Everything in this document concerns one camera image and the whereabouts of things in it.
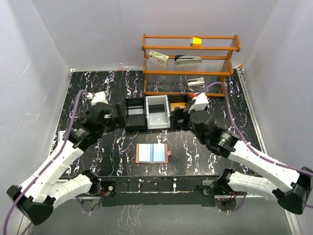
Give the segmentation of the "black white organizer tray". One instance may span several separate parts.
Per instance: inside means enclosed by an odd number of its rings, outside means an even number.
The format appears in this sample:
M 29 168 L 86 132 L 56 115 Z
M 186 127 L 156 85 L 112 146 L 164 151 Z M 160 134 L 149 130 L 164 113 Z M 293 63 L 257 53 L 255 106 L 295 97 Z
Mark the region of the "black white organizer tray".
M 191 107 L 191 100 L 186 94 L 152 95 L 140 98 L 127 98 L 126 131 L 147 131 L 156 129 L 170 129 L 171 103 L 184 102 Z M 144 114 L 128 115 L 129 109 L 143 109 Z

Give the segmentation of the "pink leather card holder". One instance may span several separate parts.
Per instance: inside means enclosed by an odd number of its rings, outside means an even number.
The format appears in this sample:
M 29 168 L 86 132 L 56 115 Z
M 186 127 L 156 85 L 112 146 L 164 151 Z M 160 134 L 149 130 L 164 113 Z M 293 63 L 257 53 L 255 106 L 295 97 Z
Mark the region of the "pink leather card holder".
M 138 143 L 135 162 L 137 164 L 167 164 L 172 151 L 163 143 Z

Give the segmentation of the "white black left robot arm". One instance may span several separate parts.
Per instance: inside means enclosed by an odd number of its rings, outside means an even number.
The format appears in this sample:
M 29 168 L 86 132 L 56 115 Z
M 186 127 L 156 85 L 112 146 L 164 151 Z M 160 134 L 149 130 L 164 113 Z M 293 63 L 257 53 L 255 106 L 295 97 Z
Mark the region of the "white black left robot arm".
M 105 92 L 87 93 L 90 106 L 84 115 L 71 120 L 64 137 L 44 163 L 19 186 L 12 185 L 7 195 L 33 225 L 44 223 L 59 205 L 80 194 L 96 195 L 98 176 L 85 170 L 76 177 L 57 183 L 63 173 L 105 133 L 123 128 L 120 106 L 111 106 Z

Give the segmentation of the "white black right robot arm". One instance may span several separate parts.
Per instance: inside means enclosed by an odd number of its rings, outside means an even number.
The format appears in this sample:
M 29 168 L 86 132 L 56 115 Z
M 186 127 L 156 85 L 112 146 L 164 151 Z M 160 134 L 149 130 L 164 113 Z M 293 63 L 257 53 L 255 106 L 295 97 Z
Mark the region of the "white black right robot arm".
M 203 190 L 257 194 L 301 215 L 313 190 L 313 171 L 283 164 L 252 147 L 240 132 L 218 127 L 207 111 L 206 95 L 194 94 L 193 101 L 193 104 L 170 103 L 173 128 L 190 130 L 211 153 L 243 164 L 258 174 L 257 177 L 249 176 L 226 169 L 216 181 L 202 186 Z

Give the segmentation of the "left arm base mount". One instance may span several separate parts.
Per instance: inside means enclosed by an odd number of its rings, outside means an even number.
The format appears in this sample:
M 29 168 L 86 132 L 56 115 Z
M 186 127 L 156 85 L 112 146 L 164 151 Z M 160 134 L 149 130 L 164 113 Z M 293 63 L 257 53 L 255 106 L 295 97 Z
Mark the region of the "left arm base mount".
M 100 182 L 99 186 L 96 186 L 96 189 L 98 189 L 98 192 L 91 194 L 91 196 L 99 196 L 99 202 L 96 203 L 91 209 L 84 205 L 84 201 L 82 199 L 80 199 L 78 196 L 75 197 L 83 211 L 89 214 L 91 214 L 95 208 L 99 209 L 102 206 L 104 197 L 111 197 L 115 195 L 116 183 L 114 181 Z

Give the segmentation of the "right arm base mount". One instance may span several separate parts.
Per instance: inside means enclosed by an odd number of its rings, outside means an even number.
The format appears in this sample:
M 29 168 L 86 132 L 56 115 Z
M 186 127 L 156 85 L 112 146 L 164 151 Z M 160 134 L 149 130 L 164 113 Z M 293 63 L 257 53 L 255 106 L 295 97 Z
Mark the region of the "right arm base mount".
M 213 180 L 203 180 L 196 186 L 196 191 L 204 196 L 213 196 L 215 205 L 220 212 L 235 212 L 243 206 L 246 193 L 241 194 L 232 190 L 226 183 Z

